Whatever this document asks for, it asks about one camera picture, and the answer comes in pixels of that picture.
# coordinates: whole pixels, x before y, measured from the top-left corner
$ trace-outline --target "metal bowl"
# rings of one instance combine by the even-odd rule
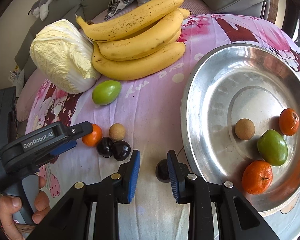
[[[300,81],[277,56],[248,44],[209,52],[194,67],[181,102],[182,139],[193,172],[216,184],[232,181],[243,192],[244,169],[261,159],[258,138],[268,129],[280,131],[278,119],[285,108],[300,117]],[[249,141],[234,133],[242,118],[255,124]],[[283,137],[288,159],[272,167],[270,187],[260,195],[245,193],[262,216],[277,212],[300,191],[300,126],[295,135]]]

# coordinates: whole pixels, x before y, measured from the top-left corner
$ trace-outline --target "human hand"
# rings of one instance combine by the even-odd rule
[[[39,177],[39,186],[43,188],[46,185],[46,181],[43,177]],[[34,223],[39,224],[41,220],[50,211],[49,198],[45,192],[39,191],[36,199],[34,200],[34,205],[37,211],[33,214],[32,220]],[[11,240],[24,240],[23,235],[18,231],[12,214],[18,212],[22,207],[21,199],[19,197],[13,196],[2,196],[0,198],[0,220],[3,229],[7,237]]]

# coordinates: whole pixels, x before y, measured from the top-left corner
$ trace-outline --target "pink tablecloth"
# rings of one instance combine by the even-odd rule
[[[186,163],[180,103],[188,76],[202,56],[225,44],[254,44],[280,56],[300,78],[300,50],[280,29],[265,20],[195,15],[184,21],[179,41],[186,44],[180,60],[151,76],[121,82],[120,96],[110,105],[96,106],[91,100],[93,88],[80,95],[68,95],[46,81],[31,110],[27,132],[57,120],[67,125],[83,121],[96,123],[104,136],[113,123],[126,127],[125,140],[133,149],[140,150],[141,167],[135,199],[130,205],[119,206],[122,240],[187,238],[189,206],[176,204],[170,184],[159,182],[154,171],[170,149],[181,151],[179,161]],[[107,78],[100,78],[97,84],[104,80]],[[100,157],[96,149],[78,140],[76,148],[40,169],[40,175],[48,178],[43,190],[51,197],[53,206],[75,182],[99,182],[116,172],[120,164],[113,158]],[[277,212],[266,218],[280,239],[294,239],[300,232],[300,197],[296,202],[287,214]]]

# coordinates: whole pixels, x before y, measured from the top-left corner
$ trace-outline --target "stuffed toy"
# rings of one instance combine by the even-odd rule
[[[43,21],[49,13],[49,4],[51,4],[53,0],[38,0],[31,7],[31,10],[28,12],[31,13],[36,18],[39,18]]]

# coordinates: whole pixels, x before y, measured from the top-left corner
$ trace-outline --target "screw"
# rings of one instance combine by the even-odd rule
[[[188,177],[188,179],[195,180],[197,178],[197,175],[195,175],[193,173],[189,173],[187,177]]]
[[[74,184],[74,187],[79,189],[79,188],[83,188],[84,184],[83,182],[77,182],[76,184]]]
[[[111,175],[111,179],[120,179],[121,175],[119,173],[114,173]]]
[[[231,181],[226,181],[225,182],[225,187],[232,188],[233,187],[233,183]]]

